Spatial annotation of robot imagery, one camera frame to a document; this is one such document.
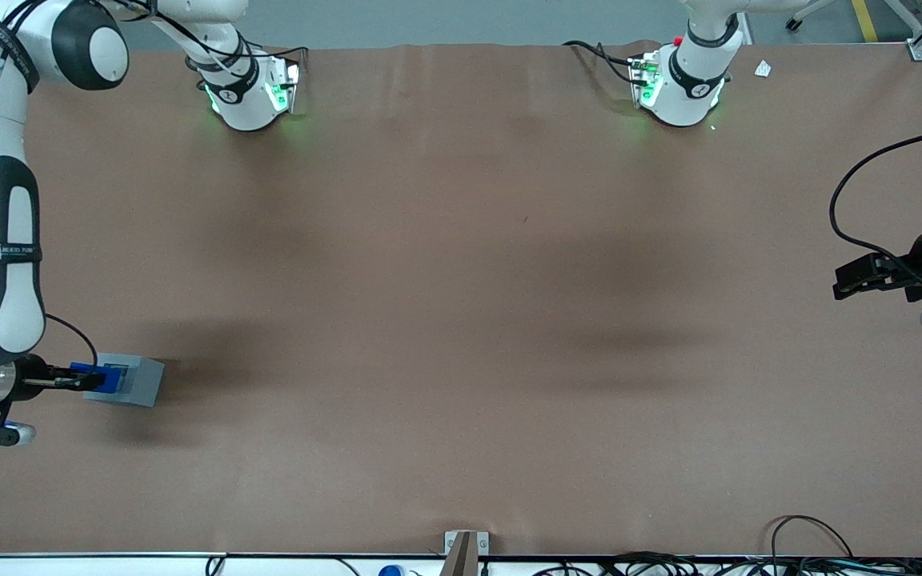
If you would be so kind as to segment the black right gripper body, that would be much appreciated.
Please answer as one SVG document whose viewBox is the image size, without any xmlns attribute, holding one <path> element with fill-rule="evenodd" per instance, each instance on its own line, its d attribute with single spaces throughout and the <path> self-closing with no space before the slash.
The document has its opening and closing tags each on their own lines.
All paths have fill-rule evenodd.
<svg viewBox="0 0 922 576">
<path fill-rule="evenodd" d="M 27 354 L 14 362 L 14 368 L 12 402 L 29 401 L 36 398 L 42 391 L 54 388 L 55 379 L 44 358 L 36 354 Z"/>
</svg>

